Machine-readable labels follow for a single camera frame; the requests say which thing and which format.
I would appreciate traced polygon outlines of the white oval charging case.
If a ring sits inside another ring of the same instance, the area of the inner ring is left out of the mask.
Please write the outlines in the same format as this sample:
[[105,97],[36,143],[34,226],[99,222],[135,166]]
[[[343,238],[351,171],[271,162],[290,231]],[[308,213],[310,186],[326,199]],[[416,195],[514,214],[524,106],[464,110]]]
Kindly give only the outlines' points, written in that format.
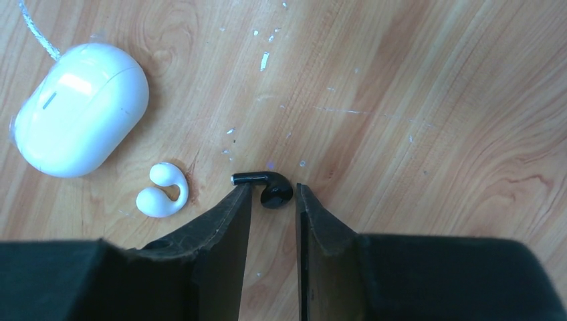
[[95,171],[146,112],[140,64],[107,43],[67,51],[23,103],[11,131],[22,157],[60,178]]

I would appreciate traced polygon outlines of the black earbud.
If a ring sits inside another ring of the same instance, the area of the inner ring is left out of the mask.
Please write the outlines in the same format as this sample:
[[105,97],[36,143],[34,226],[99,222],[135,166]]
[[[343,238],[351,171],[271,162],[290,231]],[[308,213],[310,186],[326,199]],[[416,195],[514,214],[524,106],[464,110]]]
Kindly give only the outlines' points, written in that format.
[[231,175],[233,186],[248,183],[264,186],[260,195],[260,203],[266,209],[282,208],[292,200],[294,195],[290,181],[277,172],[259,171]]

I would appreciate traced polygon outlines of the white ear-hook earbud near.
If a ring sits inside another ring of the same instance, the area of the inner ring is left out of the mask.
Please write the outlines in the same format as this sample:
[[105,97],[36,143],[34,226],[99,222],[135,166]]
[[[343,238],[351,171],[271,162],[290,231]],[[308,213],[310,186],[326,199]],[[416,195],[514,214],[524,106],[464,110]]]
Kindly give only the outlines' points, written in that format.
[[[190,195],[188,181],[181,170],[172,163],[157,163],[149,172],[155,187],[147,187],[136,197],[137,209],[148,217],[165,218],[179,212],[187,203]],[[176,200],[172,200],[161,187],[179,189]]]

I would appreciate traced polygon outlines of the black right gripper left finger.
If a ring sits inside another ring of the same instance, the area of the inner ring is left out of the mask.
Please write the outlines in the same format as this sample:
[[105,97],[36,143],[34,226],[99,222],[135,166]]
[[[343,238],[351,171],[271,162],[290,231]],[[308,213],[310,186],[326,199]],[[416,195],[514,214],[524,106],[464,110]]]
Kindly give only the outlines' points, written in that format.
[[106,241],[1,243],[2,320],[237,320],[252,188],[140,249]]

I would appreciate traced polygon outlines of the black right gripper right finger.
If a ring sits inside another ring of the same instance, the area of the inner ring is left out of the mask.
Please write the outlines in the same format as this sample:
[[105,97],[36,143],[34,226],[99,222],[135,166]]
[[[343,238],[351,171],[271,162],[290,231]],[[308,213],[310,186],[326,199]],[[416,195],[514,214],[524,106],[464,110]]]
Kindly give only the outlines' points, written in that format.
[[296,189],[301,320],[565,320],[538,258],[510,239],[357,233]]

